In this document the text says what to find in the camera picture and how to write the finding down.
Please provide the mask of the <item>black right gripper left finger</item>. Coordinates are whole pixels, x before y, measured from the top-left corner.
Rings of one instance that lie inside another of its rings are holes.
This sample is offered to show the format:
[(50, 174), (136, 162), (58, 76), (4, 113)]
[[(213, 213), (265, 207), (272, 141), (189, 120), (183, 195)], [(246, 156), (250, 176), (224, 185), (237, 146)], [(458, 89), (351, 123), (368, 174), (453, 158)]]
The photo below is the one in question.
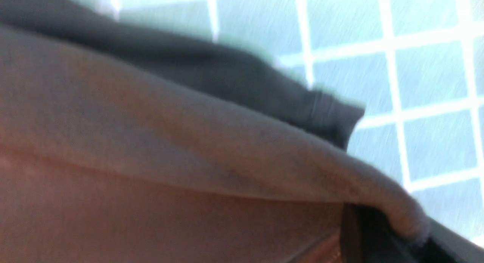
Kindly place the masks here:
[(340, 249), (343, 263), (364, 263), (362, 225), (358, 207), (345, 204), (340, 230)]

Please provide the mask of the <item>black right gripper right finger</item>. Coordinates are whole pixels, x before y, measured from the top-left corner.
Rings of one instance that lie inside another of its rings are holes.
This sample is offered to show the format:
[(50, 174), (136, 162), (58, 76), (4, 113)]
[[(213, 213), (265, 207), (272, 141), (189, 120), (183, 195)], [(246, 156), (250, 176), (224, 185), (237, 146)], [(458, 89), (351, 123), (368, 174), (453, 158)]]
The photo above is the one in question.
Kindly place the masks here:
[(423, 263), (419, 254), (389, 225), (384, 214), (359, 207), (361, 263)]

